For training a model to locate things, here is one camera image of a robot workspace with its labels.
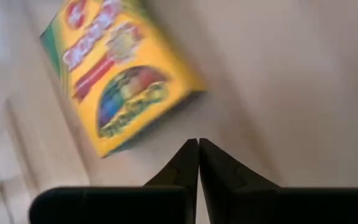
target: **yellow box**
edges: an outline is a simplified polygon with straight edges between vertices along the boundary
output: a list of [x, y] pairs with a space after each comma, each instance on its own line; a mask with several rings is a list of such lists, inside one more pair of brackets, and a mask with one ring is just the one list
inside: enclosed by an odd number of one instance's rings
[[101, 157], [204, 90], [136, 0], [66, 1], [41, 40]]

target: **printed logo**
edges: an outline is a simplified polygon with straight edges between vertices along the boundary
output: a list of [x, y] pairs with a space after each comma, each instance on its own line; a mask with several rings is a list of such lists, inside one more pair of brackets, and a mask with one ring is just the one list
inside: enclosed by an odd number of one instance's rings
[[168, 96], [166, 76], [150, 66], [136, 66], [120, 72], [109, 82], [99, 102], [98, 132], [111, 138], [134, 118]]
[[115, 23], [120, 12], [121, 4], [118, 0], [105, 0], [103, 2], [98, 15], [93, 18], [85, 34], [63, 54], [63, 62], [67, 65], [69, 72], [80, 65], [91, 52], [95, 43], [102, 38], [104, 32]]
[[84, 24], [85, 2], [86, 0], [77, 0], [67, 6], [66, 20], [72, 29], [78, 29]]
[[131, 22], [125, 22], [111, 32], [111, 38], [106, 43], [108, 57], [116, 63], [128, 61], [134, 57], [136, 48], [142, 40], [140, 29]]
[[135, 57], [137, 47], [143, 37], [140, 28], [131, 22], [126, 22], [114, 29], [110, 40], [106, 43], [108, 51], [74, 85], [74, 97], [78, 102], [87, 96], [92, 86], [116, 63], [124, 63]]

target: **red banner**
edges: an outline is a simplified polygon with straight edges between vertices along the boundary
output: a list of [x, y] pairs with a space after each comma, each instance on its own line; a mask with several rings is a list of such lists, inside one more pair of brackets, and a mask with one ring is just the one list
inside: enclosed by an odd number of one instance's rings
[[108, 58], [107, 54], [104, 54], [91, 70], [75, 83], [75, 94], [73, 97], [81, 103], [90, 92], [92, 86], [99, 81], [113, 65], [114, 61]]

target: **black object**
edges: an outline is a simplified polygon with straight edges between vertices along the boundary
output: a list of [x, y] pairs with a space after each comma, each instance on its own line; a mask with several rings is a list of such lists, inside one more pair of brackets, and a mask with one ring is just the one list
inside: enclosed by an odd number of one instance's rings
[[187, 140], [143, 187], [49, 190], [30, 222], [194, 224], [199, 165], [211, 224], [358, 223], [358, 189], [283, 188], [207, 139]]
[[281, 188], [200, 139], [211, 224], [358, 223], [358, 189]]
[[189, 139], [143, 187], [65, 187], [44, 192], [29, 218], [43, 223], [193, 224], [196, 212], [198, 143]]

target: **beige floor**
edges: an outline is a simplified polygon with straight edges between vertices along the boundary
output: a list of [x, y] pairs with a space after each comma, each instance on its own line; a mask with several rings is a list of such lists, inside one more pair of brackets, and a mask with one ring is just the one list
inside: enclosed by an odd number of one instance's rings
[[188, 138], [281, 185], [358, 186], [358, 1], [151, 0], [209, 93], [106, 159], [38, 41], [60, 1], [0, 0], [0, 223], [51, 187], [142, 185]]

